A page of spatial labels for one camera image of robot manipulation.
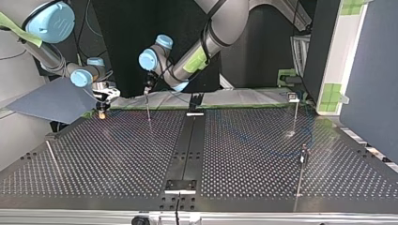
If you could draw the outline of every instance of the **metal plate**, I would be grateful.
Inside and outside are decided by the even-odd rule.
[[[299,151],[310,147],[300,197]],[[398,174],[300,108],[207,111],[199,211],[398,213]]]
[[[92,118],[32,156],[0,184],[1,197],[156,199],[184,112],[112,112]]]

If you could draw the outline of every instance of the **white wall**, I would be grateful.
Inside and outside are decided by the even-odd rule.
[[[0,31],[0,58],[23,52],[10,32]],[[38,75],[33,57],[27,52],[13,59],[0,60],[0,171],[26,152],[39,146],[51,132],[49,121],[4,109],[14,99],[45,84]]]

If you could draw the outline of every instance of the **perforated metal table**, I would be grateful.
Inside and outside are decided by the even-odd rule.
[[[398,174],[305,108],[112,112],[0,172],[0,208],[398,214]],[[299,197],[299,154],[310,149]],[[170,180],[192,195],[165,194]]]

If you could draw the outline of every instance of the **robotic arm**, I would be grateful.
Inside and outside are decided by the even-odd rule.
[[[70,77],[78,87],[86,87],[94,82],[103,82],[106,71],[103,60],[98,57],[87,59],[87,66],[67,63],[62,53],[52,44],[64,41],[72,32],[75,16],[69,5],[60,0],[1,0],[0,11],[27,33],[43,40],[40,47],[21,40],[23,46],[41,63],[41,66],[60,76]],[[97,110],[104,112],[111,102],[120,96],[120,92],[108,85],[92,85],[95,97],[99,101]]]
[[[190,82],[190,77],[204,69],[210,59],[222,48],[234,44],[243,33],[249,18],[249,0],[195,0],[207,14],[209,21],[200,39],[175,65],[169,60],[173,41],[159,35],[154,45],[139,56],[141,67],[149,71],[145,95],[157,79],[164,79],[180,92]]]

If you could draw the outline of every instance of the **metal frame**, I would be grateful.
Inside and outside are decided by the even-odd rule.
[[[151,224],[176,224],[174,213],[67,210],[0,210],[0,224],[130,224],[134,217],[147,217]],[[396,215],[367,214],[225,214],[180,212],[182,224],[396,224]]]

